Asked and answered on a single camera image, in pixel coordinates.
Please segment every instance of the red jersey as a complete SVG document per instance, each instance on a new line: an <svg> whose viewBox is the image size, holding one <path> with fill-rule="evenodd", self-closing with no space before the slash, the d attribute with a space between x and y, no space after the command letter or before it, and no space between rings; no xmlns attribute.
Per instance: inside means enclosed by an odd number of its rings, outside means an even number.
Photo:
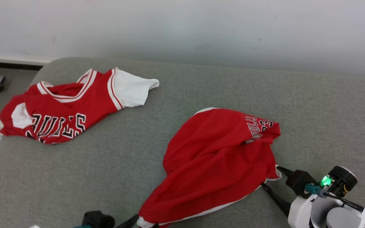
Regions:
<svg viewBox="0 0 365 228"><path fill-rule="evenodd" d="M26 136L46 144L68 141L126 107L144 105L157 79L144 79L118 68L104 74L90 69L77 82L39 82L17 95L0 114L6 136Z"/></svg>
<svg viewBox="0 0 365 228"><path fill-rule="evenodd" d="M281 178L270 144L278 123L206 108L175 134L164 155L167 177L139 211L137 225L166 227L222 209Z"/></svg>

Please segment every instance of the white wall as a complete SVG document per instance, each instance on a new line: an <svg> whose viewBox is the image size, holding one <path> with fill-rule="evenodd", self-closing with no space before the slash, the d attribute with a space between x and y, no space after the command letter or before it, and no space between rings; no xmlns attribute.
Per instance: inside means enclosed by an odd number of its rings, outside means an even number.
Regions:
<svg viewBox="0 0 365 228"><path fill-rule="evenodd" d="M365 76L365 0L0 0L0 58Z"/></svg>

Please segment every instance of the gray table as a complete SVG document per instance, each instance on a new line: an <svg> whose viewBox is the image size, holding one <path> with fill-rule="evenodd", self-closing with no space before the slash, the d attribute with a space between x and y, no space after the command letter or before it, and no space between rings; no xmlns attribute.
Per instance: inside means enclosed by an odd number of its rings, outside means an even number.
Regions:
<svg viewBox="0 0 365 228"><path fill-rule="evenodd" d="M157 78L145 106L108 116L77 138L44 145L24 137L0 142L0 227L70 228L101 210L117 224L136 214L162 182L162 158L179 127L206 107L230 108L280 123L272 150L278 164L317 179L348 167L359 183L347 199L365 206L365 78L283 71L65 58L33 83L75 81L90 68L119 67ZM284 198L285 181L269 183ZM289 227L259 189L242 201L171 227Z"/></svg>

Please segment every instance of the yellow wire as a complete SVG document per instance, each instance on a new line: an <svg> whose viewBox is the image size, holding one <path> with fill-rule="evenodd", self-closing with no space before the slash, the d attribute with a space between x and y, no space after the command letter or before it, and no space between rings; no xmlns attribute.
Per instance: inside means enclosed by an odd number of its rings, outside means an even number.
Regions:
<svg viewBox="0 0 365 228"><path fill-rule="evenodd" d="M349 191L346 190L346 185L343 185L343 189L346 192L344 195L346 195Z"/></svg>

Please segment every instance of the green light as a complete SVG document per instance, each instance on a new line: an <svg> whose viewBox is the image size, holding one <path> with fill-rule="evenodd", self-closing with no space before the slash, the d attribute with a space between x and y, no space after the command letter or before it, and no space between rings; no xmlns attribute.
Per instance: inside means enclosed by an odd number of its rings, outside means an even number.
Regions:
<svg viewBox="0 0 365 228"><path fill-rule="evenodd" d="M328 186L330 185L330 183L332 183L332 179L328 176L325 176L322 181L320 182L320 186Z"/></svg>

